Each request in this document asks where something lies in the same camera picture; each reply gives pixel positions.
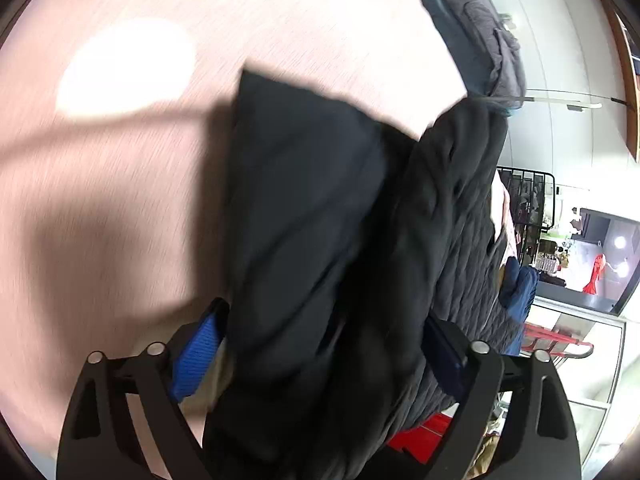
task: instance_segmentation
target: black wire rack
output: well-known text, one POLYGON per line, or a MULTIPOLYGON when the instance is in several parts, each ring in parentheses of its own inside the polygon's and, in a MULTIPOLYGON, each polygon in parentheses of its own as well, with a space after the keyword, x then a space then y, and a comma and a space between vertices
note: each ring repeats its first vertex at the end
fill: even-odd
POLYGON ((500 180, 510 196, 511 218, 516 231, 516 249, 521 264, 535 261, 540 236, 556 224, 556 178, 544 171, 499 166, 500 180), (550 222, 545 206, 552 201, 550 222))

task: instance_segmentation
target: black clothing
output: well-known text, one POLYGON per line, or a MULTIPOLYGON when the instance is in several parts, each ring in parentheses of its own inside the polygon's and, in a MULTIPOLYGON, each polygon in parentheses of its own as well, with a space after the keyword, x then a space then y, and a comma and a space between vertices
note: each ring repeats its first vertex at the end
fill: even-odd
POLYGON ((450 404, 420 349, 429 312, 508 346, 490 219, 505 134, 466 99, 415 142, 242 74, 226 184, 235 369, 203 439, 220 478, 355 478, 450 404))
POLYGON ((551 283, 552 285, 557 286, 566 286, 566 281, 562 279, 560 276, 552 276, 546 270, 540 272, 540 281, 551 283))

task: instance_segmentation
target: beige fabric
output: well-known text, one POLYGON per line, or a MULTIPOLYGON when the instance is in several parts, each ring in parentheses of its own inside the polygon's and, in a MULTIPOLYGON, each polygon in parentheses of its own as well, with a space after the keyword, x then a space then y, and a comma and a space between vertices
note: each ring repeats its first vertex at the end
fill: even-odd
POLYGON ((509 256, 517 258, 516 233, 513 227, 513 218, 510 211, 511 199, 507 189, 500 180, 500 176, 496 171, 494 181, 491 184, 491 218, 495 225, 495 239, 498 239, 500 231, 505 230, 507 236, 507 247, 504 251, 501 265, 503 266, 509 256))
POLYGON ((497 449, 499 442, 500 435, 485 435, 482 440, 482 444, 480 445, 478 456, 476 457, 474 464, 471 466, 471 469, 466 474, 466 480, 471 480, 472 478, 476 478, 477 476, 489 471, 491 460, 494 458, 495 450, 497 449))
POLYGON ((464 94, 419 0, 33 0, 0 50, 0 410, 25 442, 55 451, 89 352, 224 293, 244 63, 414 137, 464 94))

